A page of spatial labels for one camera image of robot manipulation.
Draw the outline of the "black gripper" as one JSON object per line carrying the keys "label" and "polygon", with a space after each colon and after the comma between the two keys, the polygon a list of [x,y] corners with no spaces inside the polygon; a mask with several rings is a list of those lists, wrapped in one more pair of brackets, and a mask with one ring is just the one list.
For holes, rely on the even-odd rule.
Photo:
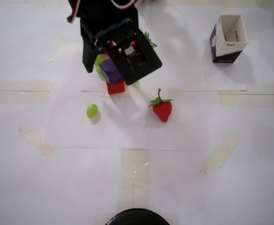
{"label": "black gripper", "polygon": [[80,17],[83,38],[83,65],[93,72],[97,56],[109,42],[120,43],[139,27],[136,10],[94,10]]}

